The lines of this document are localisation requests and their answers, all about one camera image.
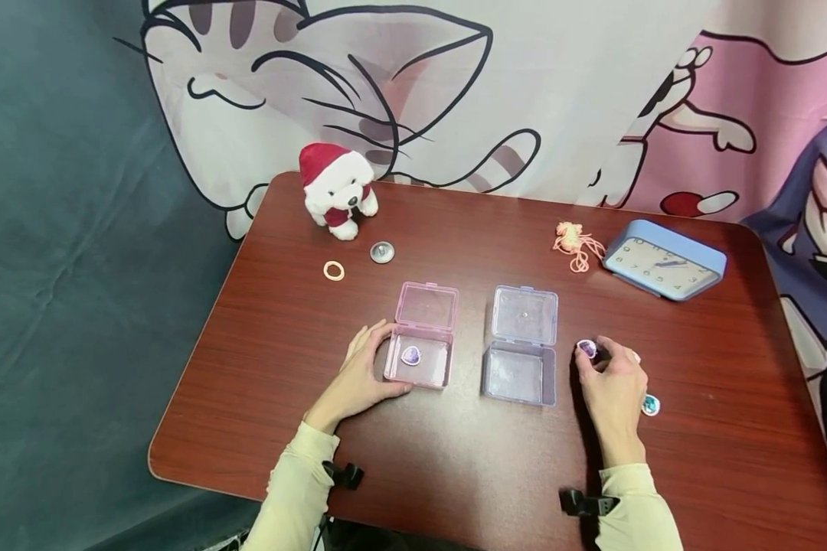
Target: box lid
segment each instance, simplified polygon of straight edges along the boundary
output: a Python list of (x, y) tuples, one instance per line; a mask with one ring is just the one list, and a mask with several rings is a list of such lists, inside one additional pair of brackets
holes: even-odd
[(553, 346), (557, 341), (557, 295), (499, 285), (493, 302), (493, 335), (505, 341)]
[(395, 321), (405, 325), (452, 331), (458, 301), (459, 291), (454, 288), (407, 281), (401, 286)]

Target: backdrop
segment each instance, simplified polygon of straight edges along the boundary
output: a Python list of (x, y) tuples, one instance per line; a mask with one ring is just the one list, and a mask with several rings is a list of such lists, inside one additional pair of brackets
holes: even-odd
[(169, 0), (142, 21), (118, 38), (229, 237), (315, 140), (409, 184), (744, 222), (827, 435), (827, 0)]

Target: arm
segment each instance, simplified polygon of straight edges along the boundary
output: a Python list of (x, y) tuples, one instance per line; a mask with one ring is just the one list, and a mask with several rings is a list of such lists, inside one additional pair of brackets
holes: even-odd
[(655, 491), (646, 463), (600, 471), (603, 494), (620, 503), (600, 517), (597, 545), (601, 551), (682, 551), (674, 516)]
[(606, 337), (598, 344), (610, 359), (592, 365), (577, 348), (576, 367), (603, 452), (603, 494), (620, 501), (599, 517), (597, 545), (601, 551), (682, 551), (674, 517), (655, 491), (646, 449), (636, 434), (646, 373), (633, 350)]
[(340, 439), (302, 422), (297, 436), (279, 457), (270, 475), (267, 496), (253, 523), (244, 551), (309, 551), (315, 528), (328, 510), (334, 486), (322, 468), (331, 461)]
[(337, 425), (411, 390), (409, 384), (374, 378), (374, 355), (394, 327), (386, 320), (362, 327), (349, 343), (337, 377), (307, 412), (297, 436), (279, 457), (243, 551), (309, 551), (334, 485), (322, 461), (334, 458), (340, 443), (334, 436)]
[(659, 126), (685, 134), (708, 134), (714, 137), (714, 149), (752, 153), (757, 144), (753, 132), (741, 121), (717, 112), (702, 111), (684, 101), (659, 119)]
[(726, 122), (726, 119), (712, 112), (693, 109), (688, 101), (684, 101), (659, 120), (659, 124), (667, 129), (690, 134), (715, 134), (720, 131), (723, 122)]

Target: stuffed toy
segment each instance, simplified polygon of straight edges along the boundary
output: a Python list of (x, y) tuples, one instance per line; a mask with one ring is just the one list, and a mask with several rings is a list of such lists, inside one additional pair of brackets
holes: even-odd
[(355, 239), (358, 225), (351, 218), (353, 210), (374, 216), (379, 208), (371, 189), (371, 163), (345, 147), (315, 143), (301, 150), (299, 166), (305, 205), (312, 219), (340, 240)]

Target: cat whisker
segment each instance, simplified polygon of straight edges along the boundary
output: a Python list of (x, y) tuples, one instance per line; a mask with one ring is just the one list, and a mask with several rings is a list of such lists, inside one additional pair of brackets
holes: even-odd
[(158, 57), (154, 56), (154, 54), (151, 54), (151, 53), (143, 50), (143, 48), (141, 48), (141, 47), (135, 46), (134, 44), (132, 44), (129, 41), (124, 41), (122, 38), (117, 38), (116, 36), (113, 37), (113, 40), (117, 41), (117, 42), (119, 42), (119, 44), (122, 44), (123, 46), (129, 48), (131, 51), (135, 51), (135, 52), (141, 54), (143, 57), (148, 57), (150, 59), (153, 59), (155, 62), (160, 63), (160, 64), (164, 63), (162, 59), (159, 59)]

